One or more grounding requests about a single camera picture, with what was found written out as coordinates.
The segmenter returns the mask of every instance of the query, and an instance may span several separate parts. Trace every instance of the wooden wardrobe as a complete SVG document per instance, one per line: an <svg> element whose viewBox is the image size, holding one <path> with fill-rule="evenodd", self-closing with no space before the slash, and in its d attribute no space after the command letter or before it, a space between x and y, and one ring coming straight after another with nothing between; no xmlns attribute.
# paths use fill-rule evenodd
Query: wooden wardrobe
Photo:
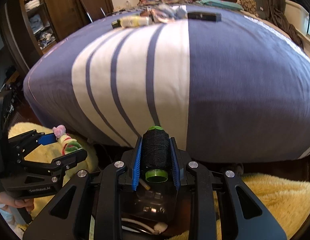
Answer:
<svg viewBox="0 0 310 240"><path fill-rule="evenodd" d="M44 0L59 40L113 11L111 0Z"/></svg>
<svg viewBox="0 0 310 240"><path fill-rule="evenodd" d="M57 42L113 11L111 0L40 0L39 6L30 11L26 11L25 3L8 0L0 11L1 37L21 76ZM36 14L55 38L45 48L40 47L38 34L31 28L30 18Z"/></svg>

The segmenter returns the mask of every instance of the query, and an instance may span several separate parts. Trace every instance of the human hand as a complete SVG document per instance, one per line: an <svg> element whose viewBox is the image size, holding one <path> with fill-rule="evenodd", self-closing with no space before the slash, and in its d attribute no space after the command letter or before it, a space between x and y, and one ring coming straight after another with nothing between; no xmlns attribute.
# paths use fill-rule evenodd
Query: human hand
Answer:
<svg viewBox="0 0 310 240"><path fill-rule="evenodd" d="M1 209L9 213L10 213L9 207L14 208L25 207L28 212L34 209L34 199L16 200L13 197L9 196L6 192L0 193L0 204L5 205Z"/></svg>

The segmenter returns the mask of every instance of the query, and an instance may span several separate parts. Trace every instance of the green spool end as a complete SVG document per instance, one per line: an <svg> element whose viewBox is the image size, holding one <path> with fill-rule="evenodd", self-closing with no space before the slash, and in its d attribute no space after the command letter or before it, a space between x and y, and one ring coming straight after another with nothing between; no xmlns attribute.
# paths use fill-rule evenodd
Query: green spool end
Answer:
<svg viewBox="0 0 310 240"><path fill-rule="evenodd" d="M145 174L146 181L151 183L161 183L168 180L168 173L164 170L150 170Z"/></svg>
<svg viewBox="0 0 310 240"><path fill-rule="evenodd" d="M160 126L151 126L148 130L154 130L154 129L157 129L157 130L164 130L163 128L161 128Z"/></svg>

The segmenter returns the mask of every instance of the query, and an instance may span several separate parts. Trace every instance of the black thread spool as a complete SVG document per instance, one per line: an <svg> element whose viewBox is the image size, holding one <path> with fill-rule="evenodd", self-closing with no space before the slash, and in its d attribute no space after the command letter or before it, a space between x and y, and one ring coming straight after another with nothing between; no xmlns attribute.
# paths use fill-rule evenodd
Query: black thread spool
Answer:
<svg viewBox="0 0 310 240"><path fill-rule="evenodd" d="M168 180L167 171L171 169L169 136L160 126L152 126L143 135L141 167L148 182Z"/></svg>

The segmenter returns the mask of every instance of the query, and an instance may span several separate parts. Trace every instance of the teal folded cloth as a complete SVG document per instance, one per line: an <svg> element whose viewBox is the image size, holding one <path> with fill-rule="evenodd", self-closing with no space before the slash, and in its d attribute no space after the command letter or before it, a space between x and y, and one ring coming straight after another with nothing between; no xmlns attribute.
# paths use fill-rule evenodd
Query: teal folded cloth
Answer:
<svg viewBox="0 0 310 240"><path fill-rule="evenodd" d="M227 2L222 0L199 0L196 2L203 5L210 5L223 9L236 10L236 11L244 10L243 7L240 6L238 3Z"/></svg>

